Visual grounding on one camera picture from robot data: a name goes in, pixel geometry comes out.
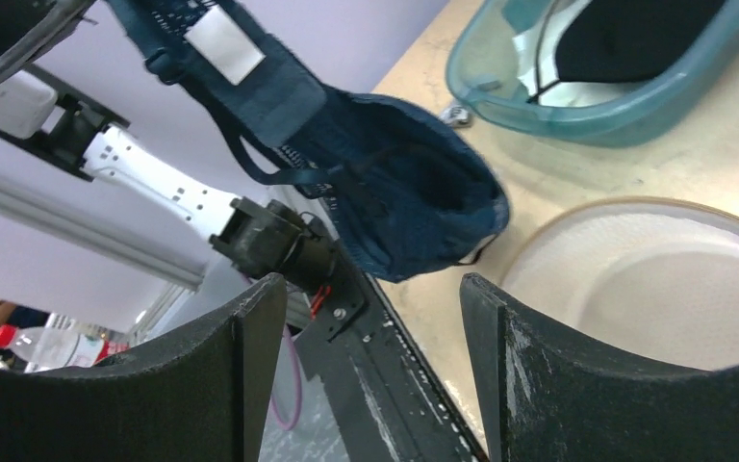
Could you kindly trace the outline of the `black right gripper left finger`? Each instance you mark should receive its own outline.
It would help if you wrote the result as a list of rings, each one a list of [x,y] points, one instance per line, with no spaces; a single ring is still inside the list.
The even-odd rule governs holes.
[[[287,308],[272,273],[91,368],[0,370],[0,461],[255,461]]]

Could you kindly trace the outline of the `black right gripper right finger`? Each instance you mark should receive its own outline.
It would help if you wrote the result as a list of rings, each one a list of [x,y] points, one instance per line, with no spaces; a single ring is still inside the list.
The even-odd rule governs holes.
[[[494,461],[739,461],[739,366],[703,372],[589,337],[477,273],[459,289]]]

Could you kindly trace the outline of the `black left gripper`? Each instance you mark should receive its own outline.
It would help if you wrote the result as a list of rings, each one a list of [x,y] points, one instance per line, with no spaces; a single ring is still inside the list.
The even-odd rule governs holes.
[[[68,38],[94,0],[0,0],[0,84]]]

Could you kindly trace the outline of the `navy blue lace bra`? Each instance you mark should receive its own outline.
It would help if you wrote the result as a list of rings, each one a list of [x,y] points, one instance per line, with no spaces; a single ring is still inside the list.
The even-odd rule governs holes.
[[[485,160],[423,108],[322,82],[235,1],[114,1],[146,69],[211,116],[242,169],[322,200],[389,282],[472,263],[510,218]]]

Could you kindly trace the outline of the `black garment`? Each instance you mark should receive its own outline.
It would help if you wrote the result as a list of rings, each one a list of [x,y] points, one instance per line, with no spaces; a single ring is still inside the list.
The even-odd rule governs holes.
[[[561,84],[638,84],[667,71],[700,37],[724,1],[588,1],[564,20],[552,45],[555,75],[542,77],[542,51],[550,23],[563,14],[552,1],[539,20],[533,53],[535,90],[526,102],[538,105]]]

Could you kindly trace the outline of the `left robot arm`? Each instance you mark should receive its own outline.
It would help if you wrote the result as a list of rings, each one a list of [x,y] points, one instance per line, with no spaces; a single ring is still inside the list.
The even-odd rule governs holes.
[[[88,9],[87,1],[0,1],[0,139],[69,175],[139,193],[250,278],[276,272],[308,293],[327,286],[339,258],[319,219],[193,179],[144,149],[126,119],[36,66]]]

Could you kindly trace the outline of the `clear plastic bottle red cap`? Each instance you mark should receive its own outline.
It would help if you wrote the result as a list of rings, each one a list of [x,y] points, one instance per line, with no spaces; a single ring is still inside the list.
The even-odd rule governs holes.
[[[90,368],[109,356],[130,348],[128,344],[54,327],[0,326],[0,349],[45,370]]]

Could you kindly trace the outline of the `teal transparent plastic tub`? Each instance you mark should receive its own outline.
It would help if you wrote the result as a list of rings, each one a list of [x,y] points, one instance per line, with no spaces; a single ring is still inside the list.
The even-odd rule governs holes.
[[[541,138],[625,147],[678,124],[739,55],[739,1],[487,1],[449,91]]]

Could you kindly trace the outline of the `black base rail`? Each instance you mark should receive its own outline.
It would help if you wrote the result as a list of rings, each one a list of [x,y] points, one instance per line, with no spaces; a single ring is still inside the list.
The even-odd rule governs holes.
[[[352,461],[486,461],[488,455],[374,280],[340,247],[298,343]]]

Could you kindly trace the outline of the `red handled adjustable wrench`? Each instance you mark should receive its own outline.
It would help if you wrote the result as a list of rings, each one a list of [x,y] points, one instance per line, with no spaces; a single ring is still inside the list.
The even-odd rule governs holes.
[[[441,111],[440,120],[452,128],[462,128],[472,124],[472,115],[463,105],[450,105]]]

